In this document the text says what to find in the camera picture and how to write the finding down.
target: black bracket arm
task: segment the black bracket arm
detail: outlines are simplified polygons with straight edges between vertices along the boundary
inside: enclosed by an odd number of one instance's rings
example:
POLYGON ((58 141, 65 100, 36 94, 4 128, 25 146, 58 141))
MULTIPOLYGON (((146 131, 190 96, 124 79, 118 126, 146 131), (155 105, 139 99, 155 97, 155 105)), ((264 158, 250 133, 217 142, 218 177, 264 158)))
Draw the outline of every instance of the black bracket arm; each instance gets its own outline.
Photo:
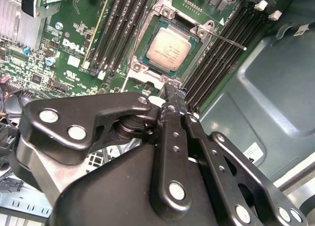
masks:
POLYGON ((125 115, 146 115, 151 103, 139 93, 38 100, 23 110, 23 139, 63 164, 79 164, 103 148, 113 123, 125 115))

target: chip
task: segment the chip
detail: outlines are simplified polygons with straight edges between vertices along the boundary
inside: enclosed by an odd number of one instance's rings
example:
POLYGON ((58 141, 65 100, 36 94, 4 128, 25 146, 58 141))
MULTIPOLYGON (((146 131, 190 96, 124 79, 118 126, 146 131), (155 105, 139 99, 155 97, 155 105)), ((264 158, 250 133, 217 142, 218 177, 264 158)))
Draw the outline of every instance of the chip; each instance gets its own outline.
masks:
POLYGON ((36 84, 40 84, 41 83, 41 80, 43 78, 35 73, 33 73, 33 76, 31 77, 31 81, 36 83, 36 84))
POLYGON ((190 49, 189 36, 184 37, 183 33, 173 27, 160 28, 146 56, 151 64, 177 71, 190 49))

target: green circuit board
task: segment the green circuit board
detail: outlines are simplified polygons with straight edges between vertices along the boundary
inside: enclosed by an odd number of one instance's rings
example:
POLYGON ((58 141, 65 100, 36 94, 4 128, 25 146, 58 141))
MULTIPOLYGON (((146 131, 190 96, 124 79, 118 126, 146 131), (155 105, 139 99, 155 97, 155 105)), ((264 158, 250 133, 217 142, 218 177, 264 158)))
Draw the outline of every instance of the green circuit board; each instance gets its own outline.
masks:
MULTIPOLYGON (((158 1, 145 1, 145 14, 140 17, 141 22, 146 20, 158 1)), ((199 24, 212 20, 214 32, 220 34, 241 1, 218 0, 211 3, 211 0, 173 0, 172 6, 199 24)), ((274 4, 291 2, 291 0, 270 1, 274 4)), ((40 47, 36 51, 27 51, 25 46, 20 46, 18 43, 2 37, 0 39, 0 49, 2 50, 0 75, 10 75, 10 79, 5 83, 13 88, 28 87, 41 90, 51 97, 114 93, 120 92, 122 87, 124 87, 124 91, 137 91, 146 96, 157 94, 158 89, 154 87, 154 84, 130 78, 127 74, 130 69, 128 67, 130 57, 133 55, 140 57, 144 53, 144 48, 148 49, 148 42, 157 28, 155 20, 160 21, 161 17, 153 19, 147 25, 140 40, 139 34, 141 34, 142 25, 136 24, 136 29, 129 39, 127 29, 122 26, 113 29, 116 34, 113 32, 110 34, 108 29, 106 36, 110 38, 106 44, 102 44, 101 36, 104 33, 102 29, 108 23, 111 9, 115 7, 114 3, 115 0, 63 0, 59 11, 46 19, 40 47), (61 24, 62 29, 57 29, 56 24, 61 24), (120 30, 126 31, 118 40, 111 39, 114 38, 113 35, 118 36, 120 30), (103 76, 92 74, 96 64, 92 58, 96 54, 100 57, 97 46, 101 49, 108 48, 104 53, 104 58, 110 56, 113 63, 116 63, 112 69, 105 66, 97 71, 98 74, 103 73, 103 76), (47 64, 47 59, 52 59, 53 65, 47 64), (56 88, 56 83, 66 86, 66 89, 63 92, 60 91, 58 87, 56 88)), ((183 83, 200 64, 214 40, 215 38, 211 36, 205 42, 197 41, 177 73, 159 71, 159 74, 165 74, 173 77, 179 83, 183 83)))

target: expansion slot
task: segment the expansion slot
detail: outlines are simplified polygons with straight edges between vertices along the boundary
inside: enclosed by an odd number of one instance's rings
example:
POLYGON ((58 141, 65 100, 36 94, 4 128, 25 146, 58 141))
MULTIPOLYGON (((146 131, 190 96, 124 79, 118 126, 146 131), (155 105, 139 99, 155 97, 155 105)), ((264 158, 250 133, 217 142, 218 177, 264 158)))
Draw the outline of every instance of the expansion slot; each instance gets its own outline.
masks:
MULTIPOLYGON (((251 8, 241 6, 221 35, 249 46, 262 30, 266 21, 267 17, 260 12, 253 12, 251 8)), ((186 101, 190 107, 198 109, 206 101, 215 87, 239 60, 242 53, 243 50, 227 42, 218 39, 215 41, 204 61, 185 85, 186 101)))

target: metal rivet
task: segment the metal rivet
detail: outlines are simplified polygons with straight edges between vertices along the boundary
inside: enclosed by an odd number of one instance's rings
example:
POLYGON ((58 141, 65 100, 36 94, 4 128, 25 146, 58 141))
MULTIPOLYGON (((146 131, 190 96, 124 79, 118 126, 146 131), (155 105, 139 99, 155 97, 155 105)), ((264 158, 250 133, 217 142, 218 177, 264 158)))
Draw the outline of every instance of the metal rivet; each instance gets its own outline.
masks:
POLYGON ((219 170, 221 170, 223 173, 225 172, 225 168, 222 165, 219 166, 219 170))
POLYGON ((87 136, 83 127, 80 126, 72 126, 68 129, 68 134, 71 138, 75 140, 82 140, 87 136))
POLYGON ((55 24, 55 28, 56 28, 57 30, 61 31, 61 30, 63 29, 63 24, 60 23, 60 22, 57 22, 57 23, 55 24))
POLYGON ((174 113, 176 112, 176 108, 173 106, 173 105, 169 105, 168 106, 168 108, 170 109, 170 110, 172 110, 174 113))
POLYGON ((191 116, 190 120, 192 120, 194 123, 197 123, 197 119, 194 116, 191 116))
POLYGON ((53 110, 44 110, 39 113, 39 118, 46 123, 54 123, 58 120, 58 114, 53 110))
POLYGON ((217 134, 219 141, 224 142, 224 137, 221 134, 217 134))
POLYGON ((298 222, 302 222, 302 218, 299 215, 299 213, 297 213, 295 210, 291 209, 290 210, 291 214, 293 215, 293 217, 298 221, 298 222))
POLYGON ((291 221, 290 215, 286 212, 286 210, 284 210, 283 208, 279 207, 279 213, 280 213, 281 217, 285 221, 287 221, 287 222, 291 221))
POLYGON ((173 151, 175 151, 176 153, 179 153, 180 149, 178 146, 173 146, 173 151))
POLYGON ((141 103, 143 103, 143 104, 147 104, 148 102, 147 102, 147 99, 145 99, 144 97, 139 97, 138 98, 138 101, 140 101, 141 103))
POLYGON ((178 183, 175 182, 170 183, 169 192, 171 193, 172 197, 174 197, 177 200, 182 200, 185 198, 185 190, 178 183))
POLYGON ((236 214, 238 215, 238 217, 240 217, 240 219, 249 224, 251 222, 251 217, 248 213, 248 211, 241 205, 237 205, 235 207, 235 211, 236 211, 236 214))

